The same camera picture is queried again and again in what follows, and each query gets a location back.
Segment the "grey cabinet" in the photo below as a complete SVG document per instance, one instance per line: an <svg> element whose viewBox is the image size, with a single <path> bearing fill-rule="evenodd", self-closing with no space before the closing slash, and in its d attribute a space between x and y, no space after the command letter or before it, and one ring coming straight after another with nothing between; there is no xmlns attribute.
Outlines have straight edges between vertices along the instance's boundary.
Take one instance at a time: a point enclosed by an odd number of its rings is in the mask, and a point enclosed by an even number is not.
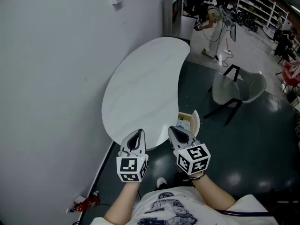
<svg viewBox="0 0 300 225"><path fill-rule="evenodd" d="M190 44L196 19L183 16L183 0L163 0L163 36Z"/></svg>

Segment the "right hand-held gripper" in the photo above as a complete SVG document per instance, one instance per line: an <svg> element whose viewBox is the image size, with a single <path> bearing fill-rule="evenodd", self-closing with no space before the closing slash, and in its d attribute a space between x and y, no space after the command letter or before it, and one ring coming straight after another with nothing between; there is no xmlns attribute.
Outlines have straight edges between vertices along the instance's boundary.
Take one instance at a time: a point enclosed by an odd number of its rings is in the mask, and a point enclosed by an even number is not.
<svg viewBox="0 0 300 225"><path fill-rule="evenodd" d="M168 128L169 141L172 144L177 166L187 175L203 172L208 168L210 153L204 143L200 143L188 130L181 127Z"/></svg>

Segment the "person's black trousers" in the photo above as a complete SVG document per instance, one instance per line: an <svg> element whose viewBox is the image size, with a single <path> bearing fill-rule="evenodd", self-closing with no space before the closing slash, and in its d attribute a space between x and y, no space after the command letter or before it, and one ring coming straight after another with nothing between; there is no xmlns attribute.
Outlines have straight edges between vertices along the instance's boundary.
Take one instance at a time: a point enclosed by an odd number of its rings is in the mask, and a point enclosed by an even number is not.
<svg viewBox="0 0 300 225"><path fill-rule="evenodd" d="M195 187L189 176L184 172L177 172L173 179L174 187Z"/></svg>

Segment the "person's white printed shirt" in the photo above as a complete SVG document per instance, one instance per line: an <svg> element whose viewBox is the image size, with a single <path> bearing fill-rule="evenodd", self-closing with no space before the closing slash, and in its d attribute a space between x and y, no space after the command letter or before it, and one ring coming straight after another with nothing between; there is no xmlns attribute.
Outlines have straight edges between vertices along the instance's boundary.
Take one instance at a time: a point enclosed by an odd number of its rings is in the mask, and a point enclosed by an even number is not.
<svg viewBox="0 0 300 225"><path fill-rule="evenodd" d="M224 215L205 204L194 187L146 194L126 225L278 225L274 217Z"/></svg>

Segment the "white kidney-shaped table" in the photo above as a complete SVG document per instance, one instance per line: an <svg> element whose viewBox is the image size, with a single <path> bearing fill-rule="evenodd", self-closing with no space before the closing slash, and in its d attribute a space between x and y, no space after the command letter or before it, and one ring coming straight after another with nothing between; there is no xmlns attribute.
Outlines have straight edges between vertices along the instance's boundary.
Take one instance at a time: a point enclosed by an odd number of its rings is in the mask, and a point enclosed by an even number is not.
<svg viewBox="0 0 300 225"><path fill-rule="evenodd" d="M145 132L146 149L168 139L178 120L178 81L190 46L159 37L131 52L113 73L102 102L107 134L117 144L137 129Z"/></svg>

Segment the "person's right forearm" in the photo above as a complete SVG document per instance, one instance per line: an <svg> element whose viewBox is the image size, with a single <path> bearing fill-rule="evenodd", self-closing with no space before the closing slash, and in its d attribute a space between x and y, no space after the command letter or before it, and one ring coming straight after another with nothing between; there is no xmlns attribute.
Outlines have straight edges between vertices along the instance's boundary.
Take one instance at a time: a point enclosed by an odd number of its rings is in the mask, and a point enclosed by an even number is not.
<svg viewBox="0 0 300 225"><path fill-rule="evenodd" d="M217 186L204 173L196 173L190 179L205 203L216 210L227 210L232 207L236 200L226 191Z"/></svg>

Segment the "black metal frame rack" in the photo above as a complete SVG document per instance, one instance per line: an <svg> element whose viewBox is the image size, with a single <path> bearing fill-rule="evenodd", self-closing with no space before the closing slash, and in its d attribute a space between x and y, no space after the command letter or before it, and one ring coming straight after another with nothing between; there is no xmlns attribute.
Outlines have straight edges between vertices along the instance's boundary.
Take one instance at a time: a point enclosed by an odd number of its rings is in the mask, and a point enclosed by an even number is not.
<svg viewBox="0 0 300 225"><path fill-rule="evenodd" d="M300 189L272 190L270 212L276 219L300 219Z"/></svg>

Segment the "wooden drawer white ribbed front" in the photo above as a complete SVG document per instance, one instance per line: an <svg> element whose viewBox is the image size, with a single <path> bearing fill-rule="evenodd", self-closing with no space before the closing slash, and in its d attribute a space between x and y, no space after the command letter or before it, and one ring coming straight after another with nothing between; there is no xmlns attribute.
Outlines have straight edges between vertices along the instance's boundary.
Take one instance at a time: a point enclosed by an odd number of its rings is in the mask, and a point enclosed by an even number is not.
<svg viewBox="0 0 300 225"><path fill-rule="evenodd" d="M200 130L200 118L197 110L194 110L192 114L179 112L178 120L184 120L190 122L190 132L197 137Z"/></svg>

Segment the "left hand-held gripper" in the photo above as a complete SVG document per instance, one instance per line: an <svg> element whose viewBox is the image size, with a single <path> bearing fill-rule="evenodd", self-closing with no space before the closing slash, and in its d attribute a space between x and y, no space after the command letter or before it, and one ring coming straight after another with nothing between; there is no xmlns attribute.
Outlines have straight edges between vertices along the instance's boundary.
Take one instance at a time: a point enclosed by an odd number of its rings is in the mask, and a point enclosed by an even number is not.
<svg viewBox="0 0 300 225"><path fill-rule="evenodd" d="M117 174L122 182L141 182L148 169L143 129L137 129L123 139L116 157Z"/></svg>

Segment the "white storage shelf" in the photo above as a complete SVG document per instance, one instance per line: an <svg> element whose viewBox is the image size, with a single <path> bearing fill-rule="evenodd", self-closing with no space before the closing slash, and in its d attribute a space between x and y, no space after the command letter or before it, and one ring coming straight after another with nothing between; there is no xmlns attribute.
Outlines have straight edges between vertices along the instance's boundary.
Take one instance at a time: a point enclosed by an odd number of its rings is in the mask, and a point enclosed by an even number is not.
<svg viewBox="0 0 300 225"><path fill-rule="evenodd" d="M278 14L281 14L283 26L288 23L289 13L272 0L238 0L237 9L251 14L262 28L274 30L278 22Z"/></svg>

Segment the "red fire extinguisher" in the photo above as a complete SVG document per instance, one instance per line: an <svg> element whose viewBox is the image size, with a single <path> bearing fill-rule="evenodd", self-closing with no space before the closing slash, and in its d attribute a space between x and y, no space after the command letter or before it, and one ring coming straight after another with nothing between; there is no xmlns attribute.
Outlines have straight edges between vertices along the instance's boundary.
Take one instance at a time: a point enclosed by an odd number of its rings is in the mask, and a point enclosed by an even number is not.
<svg viewBox="0 0 300 225"><path fill-rule="evenodd" d="M92 193L90 197L83 197L81 195L77 196L73 201L73 206L67 210L67 213L73 212L84 212L88 209L96 207L100 204L100 198L98 197L98 191Z"/></svg>

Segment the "person's left forearm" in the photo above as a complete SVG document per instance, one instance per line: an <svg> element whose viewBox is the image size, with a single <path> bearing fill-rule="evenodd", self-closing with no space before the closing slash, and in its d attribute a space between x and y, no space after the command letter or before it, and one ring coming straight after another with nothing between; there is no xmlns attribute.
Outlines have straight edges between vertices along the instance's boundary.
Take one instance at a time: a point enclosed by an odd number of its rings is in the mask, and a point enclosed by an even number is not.
<svg viewBox="0 0 300 225"><path fill-rule="evenodd" d="M114 225L125 225L130 221L140 182L125 183L118 198L106 212L104 219Z"/></svg>

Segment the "grey upholstered chair black legs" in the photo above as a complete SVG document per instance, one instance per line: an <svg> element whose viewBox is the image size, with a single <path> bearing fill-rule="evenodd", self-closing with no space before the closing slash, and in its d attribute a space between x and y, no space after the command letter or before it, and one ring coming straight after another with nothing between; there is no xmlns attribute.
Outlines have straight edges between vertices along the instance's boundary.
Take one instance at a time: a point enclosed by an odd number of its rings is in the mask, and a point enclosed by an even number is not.
<svg viewBox="0 0 300 225"><path fill-rule="evenodd" d="M266 90L267 81L260 73L252 73L232 64L224 73L214 76L208 92L218 108L203 116L204 119L224 108L232 108L225 124L228 125L242 104L250 104Z"/></svg>

